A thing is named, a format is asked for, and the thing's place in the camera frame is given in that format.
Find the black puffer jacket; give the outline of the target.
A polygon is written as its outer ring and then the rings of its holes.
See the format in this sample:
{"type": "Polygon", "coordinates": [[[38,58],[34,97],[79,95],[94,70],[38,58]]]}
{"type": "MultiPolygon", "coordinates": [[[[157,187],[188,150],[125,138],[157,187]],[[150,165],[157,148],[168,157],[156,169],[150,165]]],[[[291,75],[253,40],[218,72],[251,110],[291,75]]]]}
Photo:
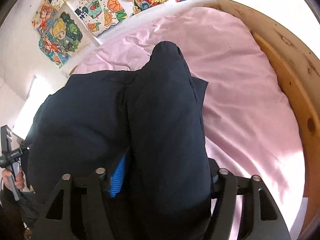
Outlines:
{"type": "Polygon", "coordinates": [[[114,220],[124,239],[201,239],[210,219],[202,105],[207,84],[157,44],[137,71],[73,75],[37,111],[24,168],[43,204],[64,174],[86,177],[126,153],[114,220]]]}

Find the pink bed duvet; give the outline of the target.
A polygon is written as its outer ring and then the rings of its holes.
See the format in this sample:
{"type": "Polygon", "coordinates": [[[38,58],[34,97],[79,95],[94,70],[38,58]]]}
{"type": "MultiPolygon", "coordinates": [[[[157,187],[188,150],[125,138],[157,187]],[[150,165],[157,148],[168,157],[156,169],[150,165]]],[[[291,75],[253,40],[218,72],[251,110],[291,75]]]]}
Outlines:
{"type": "Polygon", "coordinates": [[[199,7],[164,16],[105,42],[75,73],[138,70],[162,41],[175,43],[191,74],[208,82],[208,155],[234,175],[259,175],[293,228],[305,184],[297,120],[267,56],[238,18],[199,7]]]}

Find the bright window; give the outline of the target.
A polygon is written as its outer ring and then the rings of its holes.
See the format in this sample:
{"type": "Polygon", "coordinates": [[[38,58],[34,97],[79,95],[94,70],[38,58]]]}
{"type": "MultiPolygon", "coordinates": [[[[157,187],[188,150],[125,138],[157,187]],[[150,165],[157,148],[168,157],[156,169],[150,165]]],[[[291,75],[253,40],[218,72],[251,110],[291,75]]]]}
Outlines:
{"type": "Polygon", "coordinates": [[[13,133],[25,139],[33,124],[33,119],[39,107],[46,100],[50,94],[50,86],[45,82],[45,79],[40,76],[34,76],[27,100],[19,112],[17,119],[13,126],[13,133]]]}

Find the orange girl swimming drawing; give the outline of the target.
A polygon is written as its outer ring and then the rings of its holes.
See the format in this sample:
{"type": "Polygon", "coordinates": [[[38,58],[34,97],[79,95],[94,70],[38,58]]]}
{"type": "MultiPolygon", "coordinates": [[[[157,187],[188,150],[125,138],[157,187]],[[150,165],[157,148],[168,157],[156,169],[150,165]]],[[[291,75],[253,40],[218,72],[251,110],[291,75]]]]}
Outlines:
{"type": "Polygon", "coordinates": [[[61,69],[64,64],[71,58],[70,55],[54,41],[50,36],[44,35],[39,39],[39,49],[48,57],[48,59],[61,69]]]}

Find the red haired girl drawing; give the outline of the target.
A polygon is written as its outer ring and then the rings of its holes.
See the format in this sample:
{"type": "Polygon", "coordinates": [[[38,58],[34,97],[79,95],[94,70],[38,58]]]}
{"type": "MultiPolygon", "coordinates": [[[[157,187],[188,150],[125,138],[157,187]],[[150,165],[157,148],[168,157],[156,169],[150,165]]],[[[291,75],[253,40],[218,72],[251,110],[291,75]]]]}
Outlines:
{"type": "Polygon", "coordinates": [[[43,36],[49,30],[56,14],[57,9],[47,0],[44,0],[36,10],[31,23],[40,36],[43,36]]]}

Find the fruit juice drawing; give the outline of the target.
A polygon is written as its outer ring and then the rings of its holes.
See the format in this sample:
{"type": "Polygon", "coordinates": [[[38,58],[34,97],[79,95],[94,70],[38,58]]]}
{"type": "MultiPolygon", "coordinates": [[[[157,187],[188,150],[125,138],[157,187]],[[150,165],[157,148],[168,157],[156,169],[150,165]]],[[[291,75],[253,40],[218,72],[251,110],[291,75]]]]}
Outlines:
{"type": "Polygon", "coordinates": [[[68,5],[96,38],[132,16],[121,0],[67,0],[68,5]]]}

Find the wooden bed frame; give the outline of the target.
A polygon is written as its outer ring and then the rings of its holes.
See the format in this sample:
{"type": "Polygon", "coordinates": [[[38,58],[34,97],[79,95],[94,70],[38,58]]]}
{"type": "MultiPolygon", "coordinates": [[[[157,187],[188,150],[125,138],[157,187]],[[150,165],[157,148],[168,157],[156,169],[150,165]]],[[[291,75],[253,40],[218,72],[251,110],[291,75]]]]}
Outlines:
{"type": "Polygon", "coordinates": [[[308,205],[299,239],[319,239],[319,59],[295,34],[262,12],[233,0],[204,5],[242,20],[276,72],[298,121],[304,150],[308,205]]]}

